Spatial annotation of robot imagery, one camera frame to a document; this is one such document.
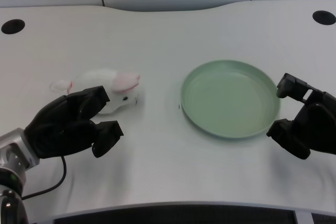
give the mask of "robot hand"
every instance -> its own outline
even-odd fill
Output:
[[[43,107],[25,130],[17,128],[0,136],[1,223],[28,223],[21,198],[25,171],[38,165],[40,158],[62,156],[65,172],[57,185],[35,195],[60,185],[66,174],[63,156],[93,144],[94,156],[100,157],[116,144],[123,136],[117,121],[95,124],[90,120],[108,101],[103,86],[64,95]]]
[[[304,106],[293,121],[275,121],[267,136],[300,159],[308,158],[310,150],[336,154],[336,98],[287,73],[277,88],[279,98],[289,96]]]
[[[24,134],[39,158],[65,156],[92,146],[95,157],[108,152],[123,136],[117,121],[93,123],[109,98],[103,86],[61,96],[42,108]]]

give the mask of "black cable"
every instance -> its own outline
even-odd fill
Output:
[[[22,197],[21,198],[22,200],[30,199],[30,198],[33,198],[35,196],[48,193],[48,192],[54,190],[55,188],[59,187],[62,184],[62,182],[65,179],[65,176],[67,175],[67,163],[65,162],[65,159],[64,159],[63,156],[61,156],[61,159],[62,159],[62,162],[63,162],[63,176],[62,176],[61,180],[56,185],[54,185],[53,187],[50,187],[49,189],[46,189],[46,190],[43,190],[43,191],[38,191],[37,193],[29,194],[29,195],[26,195],[26,196]]]

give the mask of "round hole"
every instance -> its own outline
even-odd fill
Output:
[[[313,13],[313,19],[322,25],[333,25],[336,23],[336,17],[330,12],[326,10],[318,10],[317,12]]]
[[[21,31],[25,25],[25,22],[21,19],[12,19],[2,25],[1,31],[4,34],[15,34]]]

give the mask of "white plush rabbit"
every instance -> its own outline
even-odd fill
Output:
[[[72,81],[57,81],[50,85],[53,91],[65,91],[68,94],[84,89],[103,86],[110,102],[99,112],[112,113],[118,107],[136,102],[138,93],[134,89],[139,85],[140,75],[137,73],[120,73],[111,69],[99,69],[86,72]]]

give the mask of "green plate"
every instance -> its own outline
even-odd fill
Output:
[[[194,69],[184,80],[181,104],[203,130],[221,137],[249,137],[276,120],[280,100],[272,80],[239,61],[212,61]]]

